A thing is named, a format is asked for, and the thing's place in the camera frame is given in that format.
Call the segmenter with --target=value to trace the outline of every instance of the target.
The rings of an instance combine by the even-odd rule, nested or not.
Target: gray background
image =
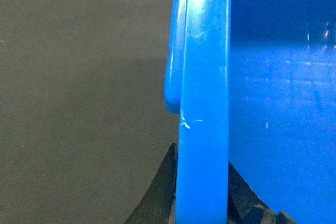
[[[0,0],[0,223],[123,223],[170,144],[172,0]]]

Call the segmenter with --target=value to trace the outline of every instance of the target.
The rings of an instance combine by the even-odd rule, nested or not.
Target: blue plastic lip
[[[174,0],[169,55],[166,68],[164,98],[166,109],[179,114],[181,105],[181,88],[185,41],[186,0]]]
[[[177,224],[226,223],[229,32],[230,0],[187,0],[183,69],[171,72],[182,75]]]

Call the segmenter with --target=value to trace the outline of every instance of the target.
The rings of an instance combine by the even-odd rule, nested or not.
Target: gray fabric surface
[[[0,222],[123,223],[177,140],[172,0],[0,0]]]

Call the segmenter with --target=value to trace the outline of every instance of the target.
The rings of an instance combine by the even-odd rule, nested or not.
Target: blue plastic rim
[[[164,92],[180,114],[176,223],[225,223],[228,151],[275,212],[336,221],[336,38],[319,40],[336,34],[334,3],[174,0]]]
[[[226,223],[230,0],[174,0],[165,102],[180,113],[176,223]]]

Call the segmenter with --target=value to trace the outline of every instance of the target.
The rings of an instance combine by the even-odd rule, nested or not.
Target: blue plastic container
[[[274,211],[336,222],[335,1],[174,0],[177,223],[225,223],[227,148]]]

